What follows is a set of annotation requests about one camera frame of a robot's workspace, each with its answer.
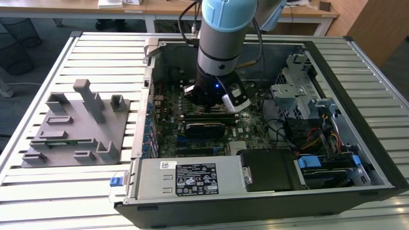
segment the black cable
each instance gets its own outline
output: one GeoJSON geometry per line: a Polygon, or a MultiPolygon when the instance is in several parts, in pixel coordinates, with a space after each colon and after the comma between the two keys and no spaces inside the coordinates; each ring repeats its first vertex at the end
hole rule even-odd
{"type": "Polygon", "coordinates": [[[11,138],[11,135],[0,134],[0,138],[11,138]]]}
{"type": "Polygon", "coordinates": [[[258,58],[257,58],[255,62],[258,62],[261,60],[261,77],[263,79],[263,77],[265,77],[263,44],[262,44],[262,36],[261,36],[259,26],[258,26],[255,18],[253,18],[253,26],[254,26],[254,29],[255,29],[255,33],[257,33],[257,37],[258,37],[258,43],[259,43],[259,53],[258,53],[258,58]]]}
{"type": "Polygon", "coordinates": [[[287,29],[287,35],[290,35],[291,25],[293,25],[293,22],[294,22],[294,14],[293,14],[293,7],[291,7],[291,5],[289,5],[287,3],[286,3],[286,5],[289,6],[289,9],[290,9],[290,12],[291,12],[291,22],[289,24],[289,29],[287,29]]]}
{"type": "Polygon", "coordinates": [[[262,75],[262,78],[263,78],[263,70],[265,70],[265,66],[263,66],[263,44],[262,44],[262,36],[261,36],[261,31],[259,31],[259,27],[258,27],[258,23],[257,23],[255,18],[253,18],[251,23],[253,23],[255,33],[257,33],[257,38],[258,38],[258,45],[259,45],[258,57],[254,61],[249,61],[249,62],[245,62],[242,64],[238,64],[235,66],[235,69],[255,65],[257,62],[261,61],[261,75],[262,75]]]}
{"type": "Polygon", "coordinates": [[[183,15],[186,14],[186,12],[191,9],[193,6],[195,6],[197,2],[193,2],[186,8],[185,10],[181,12],[179,16],[178,16],[178,19],[177,19],[177,26],[178,26],[178,31],[179,31],[179,34],[181,34],[181,37],[183,38],[183,41],[186,43],[189,43],[189,40],[185,36],[185,33],[181,29],[181,18],[183,17],[183,15]]]}
{"type": "Polygon", "coordinates": [[[262,114],[262,108],[263,108],[263,101],[265,101],[265,98],[262,99],[262,102],[261,102],[261,110],[259,110],[259,113],[261,113],[261,119],[263,121],[263,123],[266,124],[267,128],[279,136],[282,137],[282,140],[286,141],[289,147],[291,149],[298,149],[298,147],[290,142],[290,140],[285,137],[285,135],[282,133],[279,133],[266,122],[265,118],[263,118],[263,114],[262,114]]]}

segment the blue latch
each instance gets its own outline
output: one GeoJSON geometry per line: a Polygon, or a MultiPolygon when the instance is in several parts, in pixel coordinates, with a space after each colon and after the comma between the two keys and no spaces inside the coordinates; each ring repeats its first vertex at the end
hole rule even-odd
{"type": "Polygon", "coordinates": [[[123,186],[123,177],[111,177],[109,180],[110,187],[119,187],[123,186]]]}
{"type": "Polygon", "coordinates": [[[299,168],[321,167],[321,162],[317,156],[305,156],[298,159],[299,168]]]}
{"type": "Polygon", "coordinates": [[[355,165],[361,164],[361,159],[359,159],[359,157],[357,155],[353,155],[351,159],[353,159],[353,162],[355,163],[355,165]]]}

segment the wooden desk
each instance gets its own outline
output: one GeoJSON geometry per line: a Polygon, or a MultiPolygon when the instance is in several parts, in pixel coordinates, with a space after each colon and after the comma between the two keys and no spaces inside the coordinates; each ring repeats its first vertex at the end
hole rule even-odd
{"type": "MultiPolygon", "coordinates": [[[[143,0],[141,5],[98,9],[97,0],[1,0],[0,17],[143,19],[147,33],[154,33],[154,20],[175,20],[189,4],[179,0],[143,0]]],[[[323,36],[337,17],[334,10],[325,12],[299,6],[293,7],[293,14],[285,9],[278,22],[317,23],[314,35],[323,36]]],[[[183,19],[193,19],[193,9],[183,19]]]]}
{"type": "MultiPolygon", "coordinates": [[[[319,0],[313,0],[311,5],[317,6],[319,0]]],[[[153,20],[174,20],[177,19],[181,11],[190,5],[187,1],[179,0],[149,0],[145,13],[154,15],[153,20]]],[[[183,19],[190,20],[194,10],[190,9],[183,19]]],[[[315,36],[325,36],[330,27],[333,19],[339,16],[338,12],[331,9],[330,12],[314,10],[306,6],[297,6],[293,9],[286,8],[281,13],[278,22],[281,23],[315,23],[318,27],[315,29],[315,36]]]]}

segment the metal table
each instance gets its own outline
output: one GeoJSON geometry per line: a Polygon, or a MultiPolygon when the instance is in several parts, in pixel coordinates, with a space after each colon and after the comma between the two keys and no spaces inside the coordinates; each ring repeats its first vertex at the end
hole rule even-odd
{"type": "MultiPolygon", "coordinates": [[[[109,178],[129,169],[143,73],[143,41],[175,34],[82,33],[70,37],[0,156],[0,230],[134,230],[110,202],[123,198],[109,178]],[[87,78],[101,98],[122,94],[131,101],[119,164],[23,169],[21,156],[38,130],[50,92],[78,99],[71,83],[87,78]]],[[[270,40],[311,40],[373,128],[402,174],[409,178],[409,103],[354,42],[339,37],[265,36],[270,40]]],[[[407,229],[409,193],[366,203],[339,215],[253,221],[177,229],[407,229]]]]}

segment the barcode sticker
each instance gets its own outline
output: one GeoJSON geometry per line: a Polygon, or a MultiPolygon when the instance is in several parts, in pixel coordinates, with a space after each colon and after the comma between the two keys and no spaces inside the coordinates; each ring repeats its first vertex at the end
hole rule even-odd
{"type": "Polygon", "coordinates": [[[161,161],[159,169],[175,169],[177,161],[161,161]]]}

